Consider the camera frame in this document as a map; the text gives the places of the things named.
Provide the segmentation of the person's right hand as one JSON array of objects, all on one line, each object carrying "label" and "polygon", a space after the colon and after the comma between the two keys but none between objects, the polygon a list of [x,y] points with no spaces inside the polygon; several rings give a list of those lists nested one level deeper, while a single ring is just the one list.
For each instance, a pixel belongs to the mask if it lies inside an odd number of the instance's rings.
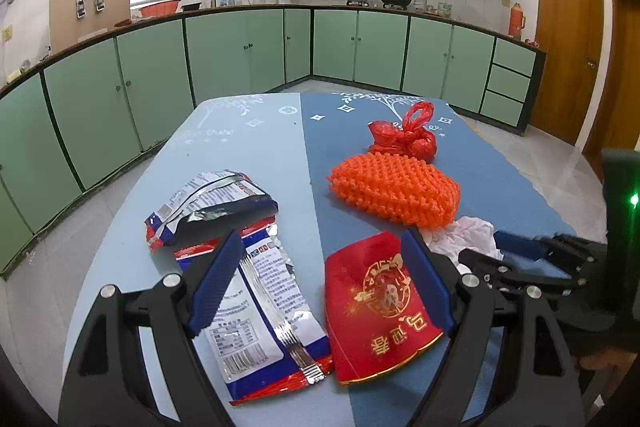
[{"label": "person's right hand", "polygon": [[614,374],[625,376],[636,358],[637,353],[617,348],[606,348],[590,353],[590,355],[578,357],[577,366],[586,371],[611,369]]}]

